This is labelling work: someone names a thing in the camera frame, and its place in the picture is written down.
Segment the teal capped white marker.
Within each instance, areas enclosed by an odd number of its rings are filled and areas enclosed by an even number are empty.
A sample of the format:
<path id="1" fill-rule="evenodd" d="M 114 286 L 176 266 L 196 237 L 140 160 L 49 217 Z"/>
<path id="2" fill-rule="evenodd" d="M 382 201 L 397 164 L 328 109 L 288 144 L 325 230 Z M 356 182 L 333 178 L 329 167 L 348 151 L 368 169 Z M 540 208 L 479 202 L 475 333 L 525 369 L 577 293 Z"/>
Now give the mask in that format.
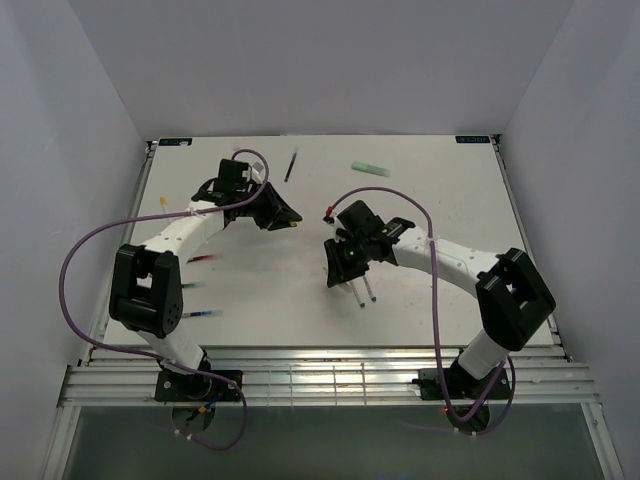
<path id="1" fill-rule="evenodd" d="M 360 308 L 364 308 L 365 307 L 365 302 L 362 300 L 361 295 L 360 295 L 356 285 L 353 282 L 349 282 L 349 287 L 350 287 L 351 292 L 353 293 L 353 295 L 354 295 L 354 297 L 355 297 L 355 299 L 356 299 L 356 301 L 358 303 L 358 306 Z"/>

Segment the green capped white marker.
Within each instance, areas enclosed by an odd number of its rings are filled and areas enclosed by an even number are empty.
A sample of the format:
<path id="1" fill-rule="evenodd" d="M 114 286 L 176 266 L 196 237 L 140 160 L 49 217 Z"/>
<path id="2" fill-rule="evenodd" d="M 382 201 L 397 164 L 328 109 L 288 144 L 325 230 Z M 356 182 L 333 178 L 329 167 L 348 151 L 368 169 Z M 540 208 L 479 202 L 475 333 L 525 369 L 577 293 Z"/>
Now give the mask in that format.
<path id="1" fill-rule="evenodd" d="M 375 294 L 375 292 L 374 292 L 374 290 L 372 288 L 372 285 L 371 285 L 370 281 L 366 277 L 364 277 L 363 278 L 363 283 L 364 283 L 364 286 L 366 288 L 367 295 L 368 295 L 370 301 L 375 303 L 377 301 L 377 296 L 376 296 L 376 294 Z"/>

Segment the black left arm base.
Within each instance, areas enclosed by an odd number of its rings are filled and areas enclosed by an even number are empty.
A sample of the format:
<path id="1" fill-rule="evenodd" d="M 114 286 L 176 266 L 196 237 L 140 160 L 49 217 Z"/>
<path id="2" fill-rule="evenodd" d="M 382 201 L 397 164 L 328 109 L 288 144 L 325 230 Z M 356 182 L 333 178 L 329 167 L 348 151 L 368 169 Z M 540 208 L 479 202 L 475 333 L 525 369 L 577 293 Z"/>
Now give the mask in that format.
<path id="1" fill-rule="evenodd" d="M 161 370 L 157 376 L 154 400 L 157 402 L 201 402 L 217 398 L 222 402 L 236 402 L 240 395 L 227 382 L 194 374 L 180 374 Z"/>

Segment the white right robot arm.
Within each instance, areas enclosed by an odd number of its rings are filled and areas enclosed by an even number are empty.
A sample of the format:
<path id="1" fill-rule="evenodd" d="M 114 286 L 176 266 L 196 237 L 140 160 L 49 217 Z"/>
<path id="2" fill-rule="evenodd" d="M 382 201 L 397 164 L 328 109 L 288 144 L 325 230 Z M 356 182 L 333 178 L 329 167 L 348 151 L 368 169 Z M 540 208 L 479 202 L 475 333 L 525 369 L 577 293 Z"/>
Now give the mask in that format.
<path id="1" fill-rule="evenodd" d="M 482 329 L 449 367 L 454 390 L 474 397 L 488 376 L 511 352 L 520 351 L 553 313 L 556 301 L 528 254 L 474 250 L 436 240 L 415 223 L 399 217 L 385 223 L 361 200 L 324 221 L 334 237 L 324 242 L 327 286 L 362 278 L 371 262 L 431 274 L 475 298 Z"/>

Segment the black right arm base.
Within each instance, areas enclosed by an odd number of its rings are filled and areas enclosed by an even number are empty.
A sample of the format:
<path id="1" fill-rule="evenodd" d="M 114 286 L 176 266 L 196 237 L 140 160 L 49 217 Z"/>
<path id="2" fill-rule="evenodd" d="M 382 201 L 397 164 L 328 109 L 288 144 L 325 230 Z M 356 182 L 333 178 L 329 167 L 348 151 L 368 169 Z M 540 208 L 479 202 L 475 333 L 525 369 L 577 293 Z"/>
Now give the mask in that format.
<path id="1" fill-rule="evenodd" d="M 504 368 L 494 368 L 482 380 L 474 379 L 464 370 L 444 368 L 443 375 L 449 397 L 452 400 L 476 400 L 486 390 L 495 372 L 498 373 L 498 377 L 493 386 L 488 390 L 486 399 L 507 400 L 511 392 L 511 387 Z M 418 386 L 419 396 L 422 400 L 444 399 L 440 376 L 436 368 L 420 369 L 417 377 L 413 378 L 411 383 Z"/>

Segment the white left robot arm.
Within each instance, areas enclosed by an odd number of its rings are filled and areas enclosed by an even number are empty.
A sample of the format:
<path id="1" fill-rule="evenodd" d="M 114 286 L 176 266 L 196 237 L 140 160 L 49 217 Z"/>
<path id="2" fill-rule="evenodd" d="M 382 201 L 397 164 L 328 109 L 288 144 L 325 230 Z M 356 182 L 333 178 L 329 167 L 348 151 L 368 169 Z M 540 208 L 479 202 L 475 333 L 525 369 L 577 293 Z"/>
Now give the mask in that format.
<path id="1" fill-rule="evenodd" d="M 177 386 L 190 399 L 210 392 L 212 376 L 205 351 L 181 325 L 181 268 L 238 218 L 250 218 L 267 231 L 302 221 L 264 173 L 246 162 L 223 159 L 217 176 L 191 197 L 184 216 L 142 244 L 125 244 L 116 253 L 110 318 L 144 339 L 162 366 L 179 373 Z"/>

